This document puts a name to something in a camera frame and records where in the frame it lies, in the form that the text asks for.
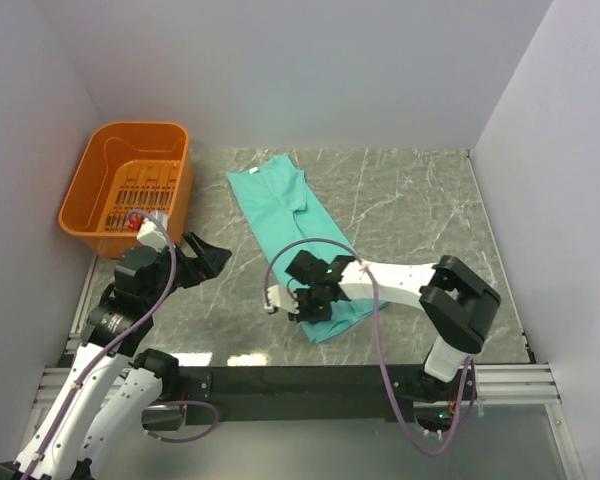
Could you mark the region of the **teal t shirt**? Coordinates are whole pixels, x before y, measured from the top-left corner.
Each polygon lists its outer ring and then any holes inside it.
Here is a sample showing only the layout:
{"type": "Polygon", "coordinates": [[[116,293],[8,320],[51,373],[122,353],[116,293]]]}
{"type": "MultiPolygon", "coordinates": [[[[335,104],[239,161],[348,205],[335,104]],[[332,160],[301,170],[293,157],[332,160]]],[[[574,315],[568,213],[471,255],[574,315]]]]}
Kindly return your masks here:
{"type": "MultiPolygon", "coordinates": [[[[330,214],[307,184],[305,172],[296,168],[288,155],[275,155],[248,171],[228,172],[227,179],[242,213],[266,259],[271,262],[283,247],[306,238],[335,240],[352,247],[330,214]]],[[[301,249],[330,263],[345,251],[325,243],[307,243],[285,252],[273,267],[282,286],[300,287],[285,269],[301,249]]],[[[301,322],[313,343],[325,342],[369,317],[372,300],[331,303],[331,320],[317,324],[301,322]]]]}

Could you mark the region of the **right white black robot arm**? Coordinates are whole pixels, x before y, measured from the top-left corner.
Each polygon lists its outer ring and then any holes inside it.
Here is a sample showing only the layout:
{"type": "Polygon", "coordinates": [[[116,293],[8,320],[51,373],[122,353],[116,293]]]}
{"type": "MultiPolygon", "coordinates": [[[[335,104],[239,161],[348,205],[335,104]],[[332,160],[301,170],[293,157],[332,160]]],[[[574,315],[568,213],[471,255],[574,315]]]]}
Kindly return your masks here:
{"type": "Polygon", "coordinates": [[[378,300],[423,311],[437,338],[419,374],[424,395],[440,399],[454,386],[458,369],[482,351],[501,296],[454,256],[436,263],[399,265],[338,255],[331,263],[301,250],[286,269],[301,284],[295,290],[272,286],[268,298],[291,320],[312,324],[335,318],[335,304],[378,300]]]}

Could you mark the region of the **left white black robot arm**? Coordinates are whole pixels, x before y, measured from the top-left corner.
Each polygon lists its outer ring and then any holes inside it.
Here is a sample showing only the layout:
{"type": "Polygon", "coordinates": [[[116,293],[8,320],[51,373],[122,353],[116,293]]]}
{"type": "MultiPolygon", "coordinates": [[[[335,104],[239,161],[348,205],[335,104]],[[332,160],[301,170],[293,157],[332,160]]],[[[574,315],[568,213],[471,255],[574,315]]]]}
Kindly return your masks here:
{"type": "Polygon", "coordinates": [[[183,238],[194,256],[167,245],[121,256],[51,409],[17,458],[0,463],[0,479],[94,479],[147,407],[184,404],[178,359],[138,346],[171,293],[217,277],[232,253],[192,232],[183,238]]]}

